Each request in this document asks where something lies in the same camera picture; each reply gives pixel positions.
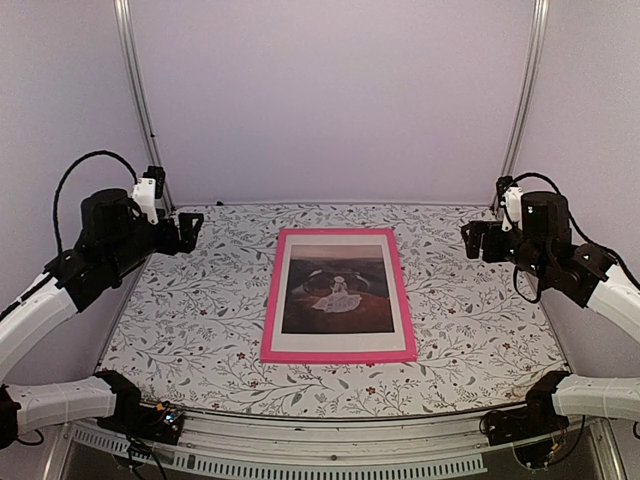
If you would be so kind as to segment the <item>landscape photo print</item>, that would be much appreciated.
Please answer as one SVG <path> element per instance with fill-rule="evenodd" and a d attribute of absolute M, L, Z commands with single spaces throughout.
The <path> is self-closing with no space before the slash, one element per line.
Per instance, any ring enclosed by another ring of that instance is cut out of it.
<path fill-rule="evenodd" d="M 395 331 L 380 245 L 293 245 L 282 320 L 284 334 Z"/>

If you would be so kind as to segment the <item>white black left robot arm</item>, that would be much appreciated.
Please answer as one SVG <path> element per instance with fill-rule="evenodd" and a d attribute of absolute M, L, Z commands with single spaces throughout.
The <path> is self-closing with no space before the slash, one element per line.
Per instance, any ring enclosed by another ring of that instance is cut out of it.
<path fill-rule="evenodd" d="M 81 221 L 74 247 L 51 260 L 2 312 L 3 374 L 59 325 L 118 288 L 149 256 L 192 252 L 204 216 L 161 217 L 152 193 L 106 189 L 82 201 Z M 148 426 L 148 416 L 140 390 L 112 370 L 74 382 L 1 386 L 2 447 L 42 427 L 86 418 L 138 434 Z"/>

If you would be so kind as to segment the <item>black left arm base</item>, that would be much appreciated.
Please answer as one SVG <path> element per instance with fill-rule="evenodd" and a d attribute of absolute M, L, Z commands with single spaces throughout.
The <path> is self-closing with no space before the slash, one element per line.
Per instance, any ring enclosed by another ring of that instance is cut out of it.
<path fill-rule="evenodd" d="M 177 445 L 185 421 L 185 410 L 169 401 L 154 406 L 137 405 L 123 413 L 98 418 L 97 425 L 125 436 L 155 443 Z"/>

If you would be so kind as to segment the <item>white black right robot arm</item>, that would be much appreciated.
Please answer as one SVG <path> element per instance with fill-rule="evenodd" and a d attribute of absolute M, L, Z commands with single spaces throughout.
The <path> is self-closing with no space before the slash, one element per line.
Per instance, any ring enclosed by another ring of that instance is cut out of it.
<path fill-rule="evenodd" d="M 500 221 L 471 221 L 461 229 L 466 255 L 486 263 L 513 264 L 537 279 L 536 291 L 553 289 L 576 305 L 639 337 L 639 288 L 621 260 L 593 242 L 572 242 L 567 199 L 550 191 L 503 194 Z M 481 422 L 493 445 L 544 435 L 569 425 L 572 415 L 636 421 L 639 381 L 551 371 L 526 393 L 513 412 L 492 411 Z"/>

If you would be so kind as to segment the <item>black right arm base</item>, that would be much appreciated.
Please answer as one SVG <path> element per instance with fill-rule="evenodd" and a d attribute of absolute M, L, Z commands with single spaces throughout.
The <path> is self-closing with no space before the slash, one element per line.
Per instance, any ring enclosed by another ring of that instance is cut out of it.
<path fill-rule="evenodd" d="M 541 470 L 561 461 L 570 421 L 546 400 L 528 401 L 514 409 L 493 409 L 478 425 L 490 446 L 511 444 L 516 461 L 528 470 Z"/>

